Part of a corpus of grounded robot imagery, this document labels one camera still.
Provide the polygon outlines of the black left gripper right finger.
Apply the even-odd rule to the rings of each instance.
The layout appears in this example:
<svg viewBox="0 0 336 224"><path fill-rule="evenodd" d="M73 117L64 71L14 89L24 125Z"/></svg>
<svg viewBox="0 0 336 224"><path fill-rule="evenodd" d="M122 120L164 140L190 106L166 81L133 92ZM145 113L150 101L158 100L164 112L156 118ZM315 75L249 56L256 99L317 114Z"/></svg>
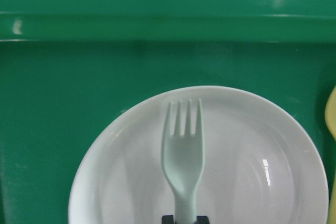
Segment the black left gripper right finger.
<svg viewBox="0 0 336 224"><path fill-rule="evenodd" d="M197 216L196 224L209 224L208 216Z"/></svg>

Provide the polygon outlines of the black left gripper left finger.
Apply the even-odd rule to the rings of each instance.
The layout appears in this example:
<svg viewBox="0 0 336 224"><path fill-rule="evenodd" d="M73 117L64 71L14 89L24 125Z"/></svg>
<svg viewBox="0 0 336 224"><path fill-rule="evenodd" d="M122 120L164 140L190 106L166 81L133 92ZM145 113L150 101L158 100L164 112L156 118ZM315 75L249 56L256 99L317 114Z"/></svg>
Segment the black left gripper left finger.
<svg viewBox="0 0 336 224"><path fill-rule="evenodd" d="M175 224L173 215L164 215L162 216L162 224Z"/></svg>

